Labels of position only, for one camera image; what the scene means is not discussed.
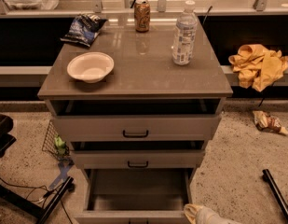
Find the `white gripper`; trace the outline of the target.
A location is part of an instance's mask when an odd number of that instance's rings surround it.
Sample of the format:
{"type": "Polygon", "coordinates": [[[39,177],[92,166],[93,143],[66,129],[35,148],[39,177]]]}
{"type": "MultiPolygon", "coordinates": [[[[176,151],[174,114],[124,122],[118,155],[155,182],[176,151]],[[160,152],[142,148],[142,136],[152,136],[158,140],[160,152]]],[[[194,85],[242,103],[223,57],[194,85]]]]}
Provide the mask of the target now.
{"type": "Polygon", "coordinates": [[[184,214],[191,224],[241,224],[235,220],[220,217],[211,208],[192,203],[184,206],[184,214]]]}

